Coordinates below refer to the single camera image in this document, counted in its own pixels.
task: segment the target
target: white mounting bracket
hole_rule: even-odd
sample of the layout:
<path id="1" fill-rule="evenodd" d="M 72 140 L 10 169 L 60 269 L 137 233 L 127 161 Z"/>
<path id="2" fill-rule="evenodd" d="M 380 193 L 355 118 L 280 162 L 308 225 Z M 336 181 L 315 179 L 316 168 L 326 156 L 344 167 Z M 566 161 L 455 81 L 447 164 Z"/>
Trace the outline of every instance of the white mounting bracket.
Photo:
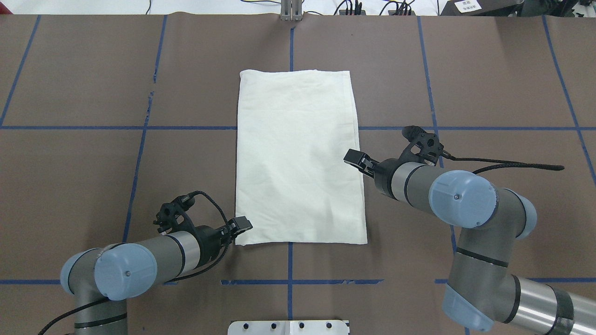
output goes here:
<path id="1" fill-rule="evenodd" d="M 300 21 L 302 20 L 302 0 L 280 0 L 281 20 Z"/>
<path id="2" fill-rule="evenodd" d="M 228 335 L 349 335 L 350 321 L 235 321 Z"/>

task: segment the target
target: white floor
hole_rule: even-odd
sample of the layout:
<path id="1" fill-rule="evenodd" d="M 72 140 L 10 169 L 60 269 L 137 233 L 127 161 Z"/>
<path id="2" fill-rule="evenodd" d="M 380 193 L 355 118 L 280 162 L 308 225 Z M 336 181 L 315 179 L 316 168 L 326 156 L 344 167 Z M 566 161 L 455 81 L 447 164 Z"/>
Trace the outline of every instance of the white floor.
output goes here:
<path id="1" fill-rule="evenodd" d="M 149 0 L 1 0 L 14 14 L 145 14 Z M 333 14 L 342 0 L 305 0 L 304 11 Z M 279 13 L 280 6 L 271 3 L 248 4 L 240 0 L 151 0 L 150 14 L 170 14 L 183 11 L 194 14 L 259 14 Z M 446 0 L 439 0 L 441 9 Z M 368 15 L 378 15 L 384 0 L 364 0 L 362 9 Z M 412 8 L 417 15 L 437 15 L 436 0 L 415 0 Z M 594 7 L 575 6 L 576 13 L 596 17 Z"/>

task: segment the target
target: light blue joint cap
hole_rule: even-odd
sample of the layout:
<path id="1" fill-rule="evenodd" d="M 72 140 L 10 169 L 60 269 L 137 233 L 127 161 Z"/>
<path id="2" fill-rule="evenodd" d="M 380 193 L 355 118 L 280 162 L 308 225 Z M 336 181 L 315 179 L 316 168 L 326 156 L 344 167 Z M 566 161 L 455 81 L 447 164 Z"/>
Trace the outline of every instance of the light blue joint cap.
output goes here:
<path id="1" fill-rule="evenodd" d="M 536 228 L 536 223 L 538 222 L 538 214 L 536 213 L 536 208 L 530 200 L 520 196 L 519 194 L 515 193 L 514 191 L 511 191 L 508 188 L 506 188 L 506 190 L 515 194 L 519 198 L 524 210 L 526 211 L 526 225 L 524 226 L 521 234 L 519 234 L 516 237 L 516 240 L 521 240 L 522 238 L 525 238 L 526 236 L 530 235 L 534 228 Z"/>
<path id="2" fill-rule="evenodd" d="M 95 284 L 110 300 L 124 300 L 147 291 L 157 277 L 155 256 L 140 244 L 121 244 L 95 263 Z"/>
<path id="3" fill-rule="evenodd" d="M 463 228 L 475 228 L 490 220 L 496 200 L 491 182 L 463 170 L 443 173 L 429 190 L 433 213 L 446 223 Z"/>
<path id="4" fill-rule="evenodd" d="M 445 285 L 443 311 L 451 320 L 473 330 L 489 331 L 495 323 L 449 285 Z"/>
<path id="5" fill-rule="evenodd" d="M 69 258 L 66 261 L 66 263 L 64 263 L 64 265 L 62 266 L 62 270 L 60 270 L 60 285 L 62 285 L 62 288 L 64 289 L 64 291 L 66 291 L 66 293 L 75 295 L 70 290 L 69 276 L 70 276 L 70 270 L 73 269 L 73 266 L 75 265 L 76 261 L 79 260 L 79 258 L 81 256 L 83 256 L 84 254 L 90 252 L 91 250 L 96 250 L 96 249 L 99 249 L 99 248 L 93 248 L 93 249 L 85 250 L 84 252 L 80 252 L 80 253 L 72 256 L 71 258 Z"/>

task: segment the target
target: white bracket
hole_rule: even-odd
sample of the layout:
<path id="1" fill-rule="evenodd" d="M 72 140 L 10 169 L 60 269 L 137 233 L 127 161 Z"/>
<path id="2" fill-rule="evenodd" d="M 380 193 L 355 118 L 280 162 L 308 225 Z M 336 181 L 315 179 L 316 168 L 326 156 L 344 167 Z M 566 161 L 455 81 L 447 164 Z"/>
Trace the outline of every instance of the white bracket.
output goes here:
<path id="1" fill-rule="evenodd" d="M 281 0 L 281 20 L 302 20 L 302 0 Z"/>
<path id="2" fill-rule="evenodd" d="M 349 335 L 350 321 L 235 321 L 228 335 Z"/>

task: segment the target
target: table surface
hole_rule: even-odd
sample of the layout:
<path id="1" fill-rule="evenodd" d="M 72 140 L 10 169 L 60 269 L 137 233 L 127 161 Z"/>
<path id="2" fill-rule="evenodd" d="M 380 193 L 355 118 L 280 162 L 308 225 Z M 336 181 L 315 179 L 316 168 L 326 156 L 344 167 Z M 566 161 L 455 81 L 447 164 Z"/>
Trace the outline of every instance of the table surface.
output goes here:
<path id="1" fill-rule="evenodd" d="M 3 333 L 34 333 L 73 308 L 58 284 L 66 259 L 155 236 L 163 202 L 199 189 L 231 215 L 244 69 L 350 70 L 361 148 L 377 160 L 396 157 L 413 124 L 455 156 L 565 165 L 484 176 L 538 210 L 511 273 L 596 299 L 596 68 L 582 66 L 596 40 L 568 38 L 595 28 L 551 17 L 1 16 Z M 365 198 L 367 245 L 235 246 L 201 277 L 129 299 L 130 333 L 326 318 L 356 335 L 467 333 L 441 311 L 458 230 L 369 178 Z M 206 202 L 190 216 L 219 223 Z"/>

